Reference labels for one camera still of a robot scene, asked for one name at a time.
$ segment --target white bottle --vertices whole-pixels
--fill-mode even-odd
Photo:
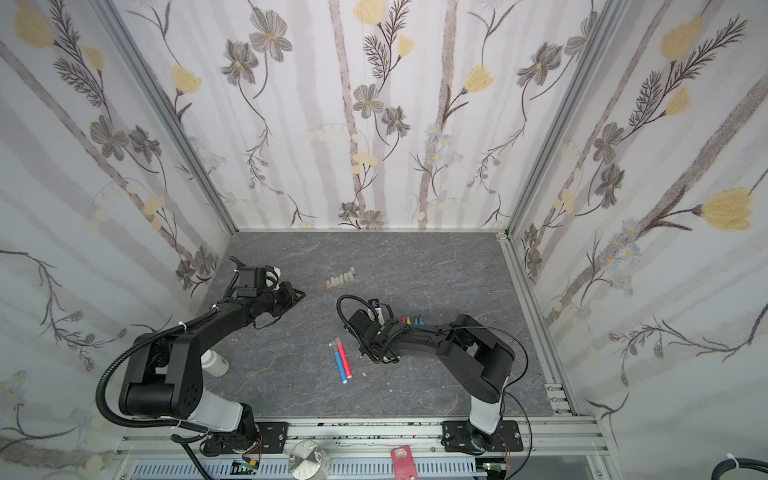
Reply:
[[[230,363],[227,359],[213,350],[206,350],[205,353],[200,356],[200,364],[206,372],[213,376],[222,376],[230,369]]]

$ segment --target cable tie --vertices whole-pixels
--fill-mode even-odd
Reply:
[[[739,465],[739,461],[736,460],[736,457],[734,457],[732,453],[727,453],[727,454],[725,454],[725,456],[727,458],[730,458],[731,460],[733,460],[733,463],[736,464],[736,468],[741,468],[741,465]]]

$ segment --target blue marker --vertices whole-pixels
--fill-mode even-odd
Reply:
[[[339,354],[339,346],[336,345],[336,342],[331,342],[333,344],[333,355],[336,357],[336,366],[339,367],[339,373],[341,374],[341,383],[347,383],[346,379],[346,372],[344,371],[344,364],[341,363],[341,355]]]

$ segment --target floral wallpaper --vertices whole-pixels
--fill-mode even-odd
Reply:
[[[116,2],[239,228],[506,226],[603,2]]]
[[[98,378],[194,314],[229,235],[87,2],[0,11],[0,470],[101,478]]]
[[[624,478],[765,457],[767,25],[764,2],[630,2],[514,232]]]

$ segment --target gray marble table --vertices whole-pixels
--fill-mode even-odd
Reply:
[[[241,329],[214,348],[231,363],[205,385],[228,399],[245,402],[256,416],[421,416],[468,415],[469,394],[437,360],[403,357],[375,365],[360,358],[354,338],[336,314],[344,293],[389,303],[396,316],[422,314],[425,323],[453,320],[457,314],[506,329],[530,357],[528,373],[510,391],[529,415],[550,415],[541,366],[520,303],[511,285],[501,247],[493,233],[261,233],[240,232],[231,240],[200,311],[218,300],[238,257],[248,265],[277,266],[282,280],[306,298],[278,323],[262,330]],[[354,283],[326,289],[326,280],[354,266]],[[348,315],[357,308],[347,300]],[[263,315],[261,326],[272,317]],[[340,336],[353,377],[341,383],[329,342]],[[524,366],[519,347],[512,374]],[[520,414],[507,402],[507,413]]]

